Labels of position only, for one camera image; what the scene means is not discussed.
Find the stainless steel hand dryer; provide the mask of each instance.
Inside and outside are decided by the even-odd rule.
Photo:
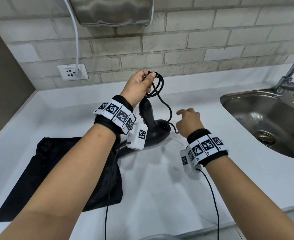
[[[81,26],[148,25],[153,0],[69,0]]]

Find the hand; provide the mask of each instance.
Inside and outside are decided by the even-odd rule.
[[[176,124],[179,133],[187,138],[198,129],[204,129],[201,122],[201,114],[195,112],[193,108],[181,109],[177,112],[177,115],[182,115],[182,120]]]
[[[135,108],[137,104],[145,97],[146,93],[150,93],[152,83],[155,80],[156,73],[150,73],[146,79],[143,78],[148,74],[146,70],[140,70],[132,75],[125,85],[124,90],[120,94]]]

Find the black fabric bag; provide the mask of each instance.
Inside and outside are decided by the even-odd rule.
[[[36,155],[33,156],[5,203],[0,208],[0,222],[13,221],[50,171],[80,139],[81,137],[66,139],[43,138],[38,143]],[[110,173],[115,155],[115,152],[110,152],[98,184],[90,196],[83,212],[107,206]],[[122,197],[123,186],[121,172],[116,161],[112,174],[109,205],[120,203]]]

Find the hair dryer handle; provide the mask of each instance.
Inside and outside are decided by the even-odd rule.
[[[156,122],[154,119],[153,107],[147,98],[144,98],[140,102],[139,113],[142,116],[143,120],[146,122],[148,129],[152,129],[155,127]]]

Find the black hair dryer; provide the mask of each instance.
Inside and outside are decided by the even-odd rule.
[[[165,120],[155,121],[152,104],[147,98],[144,98],[140,102],[139,113],[148,126],[145,148],[158,145],[161,142],[165,141],[165,139],[170,135],[171,127]],[[137,151],[128,148],[126,146],[126,143],[127,141],[123,141],[116,146],[116,150],[119,150],[118,156],[120,158]]]

